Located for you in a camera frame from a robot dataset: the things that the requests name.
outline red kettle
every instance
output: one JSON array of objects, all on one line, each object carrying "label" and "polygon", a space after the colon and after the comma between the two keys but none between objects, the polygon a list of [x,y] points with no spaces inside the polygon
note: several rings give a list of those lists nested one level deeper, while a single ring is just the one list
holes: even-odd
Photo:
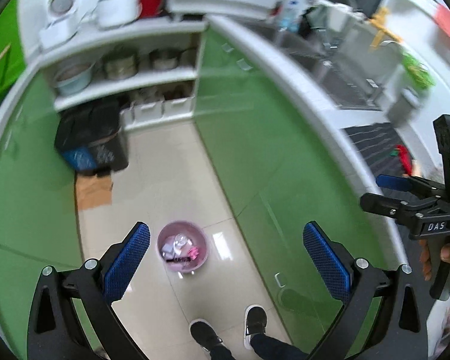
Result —
[{"label": "red kettle", "polygon": [[140,18],[155,17],[161,14],[163,0],[140,0],[142,3],[142,13]]}]

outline white shelf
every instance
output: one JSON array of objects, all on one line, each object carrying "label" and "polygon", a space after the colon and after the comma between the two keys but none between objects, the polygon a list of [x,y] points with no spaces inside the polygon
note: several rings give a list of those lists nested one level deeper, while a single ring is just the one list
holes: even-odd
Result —
[{"label": "white shelf", "polygon": [[129,132],[129,131],[133,131],[133,130],[139,130],[141,128],[145,128],[148,126],[153,126],[156,124],[171,123],[171,122],[175,122],[177,120],[190,119],[190,118],[192,118],[192,116],[193,116],[193,112],[188,112],[186,114],[178,114],[178,115],[173,115],[173,116],[162,116],[158,119],[145,120],[143,122],[134,122],[132,124],[126,125],[125,131]]},{"label": "white shelf", "polygon": [[57,112],[84,104],[115,93],[121,93],[147,86],[177,83],[180,81],[196,80],[197,71],[192,67],[177,67],[166,71],[141,70],[135,76],[120,81],[112,81],[103,78],[102,74],[96,74],[93,81],[81,92],[71,96],[59,96],[56,98],[54,108]]},{"label": "white shelf", "polygon": [[99,30],[94,23],[84,23],[77,34],[67,43],[43,52],[40,55],[41,66],[49,66],[73,54],[110,43],[135,39],[141,36],[204,32],[206,27],[207,22],[205,21],[185,20],[175,22],[169,17],[141,19],[132,24],[111,30]]}]

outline blue textured pad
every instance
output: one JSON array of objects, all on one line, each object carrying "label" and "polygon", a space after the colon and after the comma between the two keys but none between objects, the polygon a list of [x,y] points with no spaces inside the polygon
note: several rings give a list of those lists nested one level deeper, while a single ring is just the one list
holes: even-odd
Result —
[{"label": "blue textured pad", "polygon": [[412,189],[412,183],[405,177],[378,175],[375,182],[379,187],[389,190],[408,192]]},{"label": "blue textured pad", "polygon": [[150,231],[142,223],[105,274],[103,297],[108,304],[120,300],[150,246]]},{"label": "blue textured pad", "polygon": [[312,223],[307,223],[303,229],[303,246],[312,258],[330,295],[346,303],[350,295],[350,275]]}]

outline human hand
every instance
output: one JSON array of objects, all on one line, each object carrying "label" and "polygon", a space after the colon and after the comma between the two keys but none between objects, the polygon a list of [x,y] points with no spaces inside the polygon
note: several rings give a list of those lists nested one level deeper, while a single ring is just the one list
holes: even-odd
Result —
[{"label": "human hand", "polygon": [[[422,247],[422,254],[420,255],[420,262],[423,264],[423,276],[426,281],[432,278],[432,264],[430,261],[430,251],[428,250],[428,244],[425,239],[420,240]],[[440,252],[440,259],[450,264],[450,244],[445,244]]]}]

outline dark pants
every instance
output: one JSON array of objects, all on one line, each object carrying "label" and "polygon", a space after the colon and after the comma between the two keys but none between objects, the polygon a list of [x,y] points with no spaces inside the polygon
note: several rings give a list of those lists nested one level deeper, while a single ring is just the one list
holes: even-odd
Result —
[{"label": "dark pants", "polygon": [[[308,355],[295,346],[268,337],[265,334],[257,334],[250,344],[257,355],[263,360],[305,360]],[[235,360],[232,352],[223,345],[218,345],[210,351],[211,360]]]}]

